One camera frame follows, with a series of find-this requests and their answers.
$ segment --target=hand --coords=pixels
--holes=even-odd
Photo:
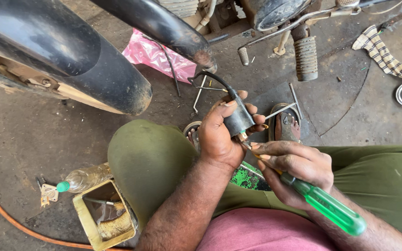
[[[312,210],[313,207],[291,187],[282,184],[275,170],[309,182],[330,193],[333,186],[332,158],[313,147],[293,141],[270,141],[252,146],[252,152],[260,156],[258,166],[277,198],[285,205]]]
[[[246,91],[238,91],[243,100],[248,96]],[[245,104],[249,113],[254,118],[256,125],[252,126],[246,133],[261,132],[265,128],[261,125],[265,122],[265,116],[258,115],[257,107]],[[231,136],[223,123],[225,117],[229,117],[237,109],[237,102],[231,101],[229,96],[223,97],[212,106],[210,111],[202,120],[198,128],[201,145],[201,161],[208,162],[217,167],[226,167],[227,170],[235,170],[243,161],[246,149],[239,143],[231,140]]]

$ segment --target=motorcycle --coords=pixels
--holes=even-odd
[[[310,25],[319,19],[358,14],[387,0],[91,0],[205,71],[217,70],[211,44],[249,29],[274,32],[238,48],[282,35],[294,39],[299,81],[318,77]],[[139,115],[151,101],[150,83],[89,24],[59,0],[0,0],[0,86],[74,99],[103,110]]]

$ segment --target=green painted metal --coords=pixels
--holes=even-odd
[[[271,191],[262,176],[259,169],[243,161],[232,176],[231,182],[247,189]]]

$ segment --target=striped cloth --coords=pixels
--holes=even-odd
[[[379,38],[375,25],[368,27],[353,43],[352,49],[366,49],[381,69],[393,76],[402,78],[402,63],[396,60],[387,46]]]

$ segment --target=pink shirt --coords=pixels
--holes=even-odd
[[[239,208],[212,220],[197,251],[330,251],[327,234],[309,220],[274,209]]]

